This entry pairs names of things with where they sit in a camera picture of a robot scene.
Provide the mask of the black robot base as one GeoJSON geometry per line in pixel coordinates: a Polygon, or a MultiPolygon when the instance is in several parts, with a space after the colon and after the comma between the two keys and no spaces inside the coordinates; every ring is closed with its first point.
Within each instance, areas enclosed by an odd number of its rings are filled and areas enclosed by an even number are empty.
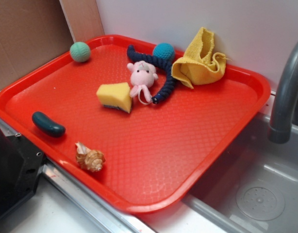
{"type": "Polygon", "coordinates": [[[0,128],[0,220],[35,195],[44,153],[25,136],[0,128]]]}

